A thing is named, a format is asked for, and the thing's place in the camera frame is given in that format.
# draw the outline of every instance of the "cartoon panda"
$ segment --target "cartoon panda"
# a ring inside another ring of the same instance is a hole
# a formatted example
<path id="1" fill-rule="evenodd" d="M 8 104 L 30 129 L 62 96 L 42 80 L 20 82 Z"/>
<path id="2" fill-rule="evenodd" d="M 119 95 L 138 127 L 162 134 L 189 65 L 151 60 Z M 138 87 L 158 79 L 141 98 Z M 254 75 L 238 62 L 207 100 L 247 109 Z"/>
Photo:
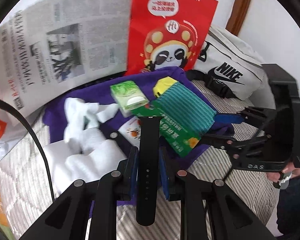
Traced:
<path id="1" fill-rule="evenodd" d="M 145 39 L 146 69 L 153 71 L 170 66 L 184 68 L 193 47 L 192 30 L 175 20 L 169 20 L 163 27 L 149 32 Z"/>

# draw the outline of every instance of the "nike swoosh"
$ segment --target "nike swoosh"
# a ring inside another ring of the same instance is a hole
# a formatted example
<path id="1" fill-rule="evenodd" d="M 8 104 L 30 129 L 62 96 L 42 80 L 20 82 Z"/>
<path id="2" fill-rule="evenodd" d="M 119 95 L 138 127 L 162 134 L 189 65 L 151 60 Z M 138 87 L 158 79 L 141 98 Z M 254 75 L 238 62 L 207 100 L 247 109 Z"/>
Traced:
<path id="1" fill-rule="evenodd" d="M 239 83 L 237 82 L 236 80 L 232 80 L 230 78 L 226 78 L 226 77 L 223 77 L 223 76 L 219 76 L 216 72 L 215 72 L 215 69 L 218 68 L 218 67 L 215 67 L 215 68 L 212 68 L 208 71 L 208 75 L 212 76 L 213 78 L 215 79 L 218 79 L 218 80 L 223 80 L 223 81 L 228 81 L 228 82 L 231 82 L 231 83 L 236 83 L 236 84 L 241 84 L 241 85 L 245 85 L 245 84 L 242 84 L 242 83 Z"/>

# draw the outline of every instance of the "nike logo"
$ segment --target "nike logo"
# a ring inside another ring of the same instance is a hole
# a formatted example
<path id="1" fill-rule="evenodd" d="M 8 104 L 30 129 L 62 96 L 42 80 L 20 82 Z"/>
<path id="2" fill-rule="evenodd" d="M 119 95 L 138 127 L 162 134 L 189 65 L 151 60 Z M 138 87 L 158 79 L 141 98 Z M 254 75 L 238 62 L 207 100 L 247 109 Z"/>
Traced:
<path id="1" fill-rule="evenodd" d="M 235 68 L 228 65 L 226 62 L 223 63 L 220 67 L 215 67 L 215 68 L 210 69 L 208 71 L 208 75 L 210 75 L 211 77 L 218 79 L 218 80 L 223 80 L 223 81 L 228 81 L 231 83 L 245 85 L 245 84 L 237 82 L 237 79 L 242 77 L 243 74 L 240 73 L 239 71 L 237 71 Z"/>

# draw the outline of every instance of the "green box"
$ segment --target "green box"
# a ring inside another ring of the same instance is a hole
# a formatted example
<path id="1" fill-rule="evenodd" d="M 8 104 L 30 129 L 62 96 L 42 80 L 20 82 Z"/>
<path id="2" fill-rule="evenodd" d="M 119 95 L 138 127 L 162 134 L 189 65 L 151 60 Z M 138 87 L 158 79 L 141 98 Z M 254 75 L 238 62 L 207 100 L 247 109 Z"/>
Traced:
<path id="1" fill-rule="evenodd" d="M 137 84 L 131 80 L 110 86 L 113 99 L 119 104 L 124 117 L 131 115 L 131 110 L 149 103 Z"/>
<path id="2" fill-rule="evenodd" d="M 133 109 L 136 116 L 163 116 L 160 121 L 160 134 L 167 140 L 175 152 L 185 157 L 197 145 L 201 137 L 187 127 L 181 126 L 166 112 L 160 109 L 156 101 L 151 104 Z"/>

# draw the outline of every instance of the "metal screw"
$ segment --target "metal screw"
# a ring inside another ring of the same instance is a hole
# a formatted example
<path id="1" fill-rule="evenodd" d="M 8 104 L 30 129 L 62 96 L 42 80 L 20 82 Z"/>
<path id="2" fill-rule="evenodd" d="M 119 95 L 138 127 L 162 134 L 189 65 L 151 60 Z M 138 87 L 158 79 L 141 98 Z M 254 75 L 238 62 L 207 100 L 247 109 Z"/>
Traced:
<path id="1" fill-rule="evenodd" d="M 225 183 L 223 182 L 222 179 L 216 179 L 216 180 L 214 181 L 214 184 L 216 184 L 216 185 L 219 186 L 219 187 L 222 187 Z"/>
<path id="2" fill-rule="evenodd" d="M 185 176 L 187 176 L 187 172 L 186 171 L 184 171 L 184 170 L 180 170 L 180 171 L 178 171 L 177 172 L 177 174 L 180 176 L 180 177 L 185 177 Z"/>
<path id="3" fill-rule="evenodd" d="M 81 186 L 83 185 L 83 180 L 82 180 L 82 179 L 77 179 L 77 180 L 73 183 L 73 185 L 74 185 L 75 187 L 81 187 Z"/>
<path id="4" fill-rule="evenodd" d="M 121 172 L 120 171 L 112 171 L 111 172 L 111 176 L 112 177 L 119 177 L 121 175 Z"/>
<path id="5" fill-rule="evenodd" d="M 117 138 L 118 134 L 116 132 L 112 132 L 110 133 L 110 137 L 113 138 Z"/>

